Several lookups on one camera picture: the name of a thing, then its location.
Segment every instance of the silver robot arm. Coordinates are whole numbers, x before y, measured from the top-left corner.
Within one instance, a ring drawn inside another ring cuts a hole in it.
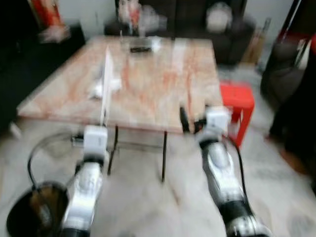
[[[87,126],[83,139],[83,163],[74,181],[74,194],[66,209],[60,237],[89,237],[102,187],[108,132]]]
[[[205,117],[195,122],[210,195],[222,215],[227,237],[272,237],[271,231],[252,213],[247,196],[235,176],[232,157],[222,142],[229,117],[224,107],[209,107]],[[180,119],[184,132],[189,132],[183,108],[180,109]]]

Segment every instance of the white bag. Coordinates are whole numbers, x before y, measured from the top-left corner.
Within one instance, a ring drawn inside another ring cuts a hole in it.
[[[207,10],[206,28],[209,32],[222,33],[230,27],[232,9],[224,2],[218,2]]]

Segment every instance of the wall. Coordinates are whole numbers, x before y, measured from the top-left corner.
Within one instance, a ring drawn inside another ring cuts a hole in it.
[[[292,6],[293,0],[248,0],[245,15],[255,19],[258,27],[263,27],[271,17],[266,41],[273,42],[278,36]]]
[[[59,12],[67,24],[80,22],[88,39],[102,35],[104,24],[115,17],[115,0],[59,0]]]

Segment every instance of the bag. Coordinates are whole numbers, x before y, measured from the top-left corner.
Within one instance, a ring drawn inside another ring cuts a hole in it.
[[[224,2],[218,2],[210,7],[206,16],[206,28],[212,33],[224,32],[233,20],[232,9]]]

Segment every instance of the floor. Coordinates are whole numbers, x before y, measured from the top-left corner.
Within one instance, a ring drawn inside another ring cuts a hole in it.
[[[256,108],[241,153],[246,187],[253,210],[276,237],[316,236],[316,197],[310,180],[292,171],[279,150],[264,140],[273,112],[259,92],[260,75],[253,68],[219,69],[222,80],[250,83]],[[0,235],[6,217],[19,196],[30,187],[27,156],[41,138],[76,125],[21,120],[20,140],[10,134],[0,139]],[[162,134],[123,131],[120,139],[162,144]],[[80,148],[54,143],[34,159],[40,180],[66,182],[81,159]],[[192,136],[168,138],[166,181],[160,182],[161,153],[120,148],[104,190],[92,227],[92,237],[224,237],[221,217],[213,204],[202,171],[199,150]]]

